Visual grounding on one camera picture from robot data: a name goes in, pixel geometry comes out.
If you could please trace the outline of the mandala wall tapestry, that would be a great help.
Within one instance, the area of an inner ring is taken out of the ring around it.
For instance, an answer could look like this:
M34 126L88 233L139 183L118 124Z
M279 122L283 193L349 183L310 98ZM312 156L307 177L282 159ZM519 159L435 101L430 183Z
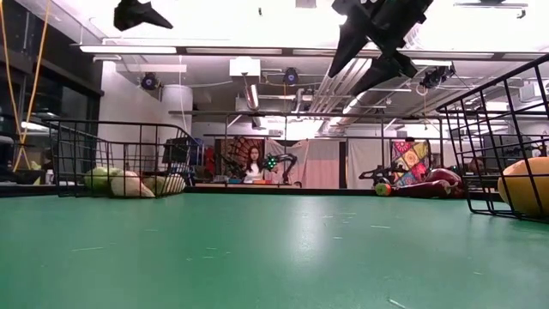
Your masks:
M260 156L262 156L264 140L245 136L234 136L218 140L220 171L229 178L243 178L252 148L257 148Z

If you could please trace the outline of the colourful patchwork quilt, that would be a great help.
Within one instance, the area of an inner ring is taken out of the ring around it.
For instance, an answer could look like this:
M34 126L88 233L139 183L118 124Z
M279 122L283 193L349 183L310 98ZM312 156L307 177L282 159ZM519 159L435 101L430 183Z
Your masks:
M391 162L402 166L404 173L393 173L397 186L420 183L431 166L431 146L423 142L392 142Z

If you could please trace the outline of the long ceiling light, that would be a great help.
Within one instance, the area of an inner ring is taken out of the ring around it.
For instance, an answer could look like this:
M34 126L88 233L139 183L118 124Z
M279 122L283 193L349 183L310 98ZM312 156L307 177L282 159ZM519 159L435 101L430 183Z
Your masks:
M174 46L155 45L80 45L80 50L93 54L176 54Z
M277 48L206 48L206 47L185 47L188 54L210 54L210 55L281 55L282 49Z

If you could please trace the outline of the black metal table frame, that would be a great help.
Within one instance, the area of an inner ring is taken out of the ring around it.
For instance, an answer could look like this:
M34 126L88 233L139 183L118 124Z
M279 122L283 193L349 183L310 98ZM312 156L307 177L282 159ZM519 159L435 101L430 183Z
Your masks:
M311 196L375 196L373 189L305 189L295 185L236 185L197 184L187 185L182 193L196 194L252 194L252 195L311 195ZM85 185L16 185L0 183L0 198L8 197L109 197L119 199L145 198L141 192L136 196L113 195L111 191L89 190Z

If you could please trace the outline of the white ceiling box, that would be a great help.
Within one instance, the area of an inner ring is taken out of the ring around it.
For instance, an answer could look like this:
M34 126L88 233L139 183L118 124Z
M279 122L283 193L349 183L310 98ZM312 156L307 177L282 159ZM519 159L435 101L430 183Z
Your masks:
M229 76L260 76L261 60L250 57L237 57L229 62Z

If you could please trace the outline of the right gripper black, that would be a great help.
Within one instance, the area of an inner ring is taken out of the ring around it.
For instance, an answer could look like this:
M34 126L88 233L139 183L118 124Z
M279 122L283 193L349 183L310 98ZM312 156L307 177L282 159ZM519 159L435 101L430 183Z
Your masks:
M426 20L433 0L334 0L332 9L347 19L340 26L340 38L329 77L334 77L370 42L381 51L379 58L353 86L357 96L376 85L400 76L413 78L417 69L411 58L395 51L406 43L404 37L416 24Z

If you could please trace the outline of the white round column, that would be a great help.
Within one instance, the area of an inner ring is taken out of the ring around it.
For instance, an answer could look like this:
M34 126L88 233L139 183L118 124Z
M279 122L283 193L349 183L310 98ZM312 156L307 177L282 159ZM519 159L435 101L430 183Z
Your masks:
M162 88L159 139L181 137L191 133L192 116L187 112L193 107L193 91L184 85L171 84Z

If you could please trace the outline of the yellow-orange mango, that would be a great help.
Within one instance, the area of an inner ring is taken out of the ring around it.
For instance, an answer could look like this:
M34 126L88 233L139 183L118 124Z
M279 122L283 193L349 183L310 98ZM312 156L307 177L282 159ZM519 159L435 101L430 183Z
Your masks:
M549 215L549 157L518 161L503 170L498 193L515 211L531 216Z

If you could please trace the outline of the white curtain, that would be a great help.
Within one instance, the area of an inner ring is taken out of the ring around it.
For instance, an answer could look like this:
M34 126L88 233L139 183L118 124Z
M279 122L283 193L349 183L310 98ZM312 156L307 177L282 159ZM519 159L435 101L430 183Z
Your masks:
M338 189L340 179L339 142L305 139L290 141L267 139L265 155L292 154L296 164L288 172L288 182L301 184L304 189Z
M380 139L350 139L347 143L347 188L369 190L372 179L359 179L362 172L389 164L389 143Z

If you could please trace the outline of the green table mat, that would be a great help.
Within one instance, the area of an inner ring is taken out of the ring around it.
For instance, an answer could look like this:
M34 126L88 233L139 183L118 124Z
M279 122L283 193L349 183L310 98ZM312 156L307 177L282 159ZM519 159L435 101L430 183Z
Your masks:
M2 198L0 309L549 309L549 225L405 198Z

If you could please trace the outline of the dark maroon eggplant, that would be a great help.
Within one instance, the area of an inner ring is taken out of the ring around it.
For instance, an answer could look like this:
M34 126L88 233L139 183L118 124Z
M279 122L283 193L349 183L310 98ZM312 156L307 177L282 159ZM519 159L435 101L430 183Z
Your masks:
M414 185L392 187L390 195L393 197L413 198L446 198L453 191L454 186L447 180L436 180Z

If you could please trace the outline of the person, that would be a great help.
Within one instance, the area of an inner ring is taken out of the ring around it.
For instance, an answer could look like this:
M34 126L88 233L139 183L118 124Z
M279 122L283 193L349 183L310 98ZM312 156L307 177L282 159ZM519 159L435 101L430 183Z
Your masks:
M262 156L257 146L249 149L246 167L245 167L245 184L253 184L257 181L264 180L264 168L262 165Z

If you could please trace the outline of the white garlic bulb with stem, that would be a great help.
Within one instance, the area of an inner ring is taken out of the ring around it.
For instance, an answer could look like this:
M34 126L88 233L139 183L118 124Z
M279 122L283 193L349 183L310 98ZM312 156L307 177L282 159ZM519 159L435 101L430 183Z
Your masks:
M143 184L137 173L121 171L111 178L111 190L116 197L155 197L155 194Z

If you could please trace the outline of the silver ceiling duct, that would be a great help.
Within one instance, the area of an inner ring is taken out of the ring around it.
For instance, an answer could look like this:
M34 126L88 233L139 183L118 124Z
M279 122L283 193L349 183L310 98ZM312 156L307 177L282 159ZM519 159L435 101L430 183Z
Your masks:
M353 59L334 77L325 76L312 95L309 112L330 113L338 104L352 98L351 90L371 64L371 58Z

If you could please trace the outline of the black metal rack frame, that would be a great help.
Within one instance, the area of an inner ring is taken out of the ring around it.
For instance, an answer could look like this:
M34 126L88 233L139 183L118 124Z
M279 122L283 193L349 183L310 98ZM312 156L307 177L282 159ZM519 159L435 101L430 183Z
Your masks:
M373 114L343 114L318 112L228 112L228 111L190 111L192 116L191 134L213 149L212 160L215 174L228 177L220 171L218 140L234 136L290 141L305 139L335 140L339 142L340 179L338 189L347 188L347 143L350 139L380 139L389 143L389 164L391 162L392 142L423 142L430 146L443 145L443 129L434 128L414 135L418 129L418 120L412 116ZM277 163L273 171L264 164L268 159L265 150L262 154L264 180L245 184L241 179L229 178L236 185L292 185L285 184L282 174L290 166L290 161Z

